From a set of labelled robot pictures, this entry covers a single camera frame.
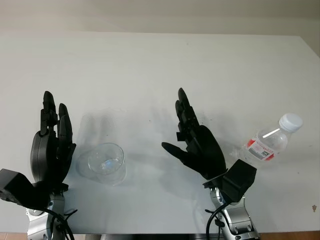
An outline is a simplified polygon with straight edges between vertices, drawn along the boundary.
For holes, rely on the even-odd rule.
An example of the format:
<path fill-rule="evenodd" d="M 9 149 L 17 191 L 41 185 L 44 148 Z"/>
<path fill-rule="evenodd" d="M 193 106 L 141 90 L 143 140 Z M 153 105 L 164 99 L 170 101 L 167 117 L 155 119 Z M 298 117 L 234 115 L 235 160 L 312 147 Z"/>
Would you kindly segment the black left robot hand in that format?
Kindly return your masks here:
<path fill-rule="evenodd" d="M 71 163 L 76 144 L 68 109 L 61 103 L 56 112 L 54 97 L 49 91 L 43 95 L 40 111 L 40 130 L 35 134 L 30 153 L 30 166 L 36 183 L 50 191 L 66 191 L 63 183 Z"/>

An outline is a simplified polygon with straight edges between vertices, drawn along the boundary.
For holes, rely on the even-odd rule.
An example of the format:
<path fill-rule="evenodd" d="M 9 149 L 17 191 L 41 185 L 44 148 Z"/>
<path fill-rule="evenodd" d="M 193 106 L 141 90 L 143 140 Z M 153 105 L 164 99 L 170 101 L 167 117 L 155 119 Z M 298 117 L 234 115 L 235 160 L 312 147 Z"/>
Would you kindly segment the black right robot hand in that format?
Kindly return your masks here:
<path fill-rule="evenodd" d="M 212 132 L 199 124 L 193 107 L 190 105 L 185 91 L 178 90 L 175 102 L 178 117 L 177 141 L 186 143 L 186 150 L 162 142 L 161 146 L 188 168 L 199 173 L 206 180 L 213 179 L 227 171 L 223 152 Z"/>

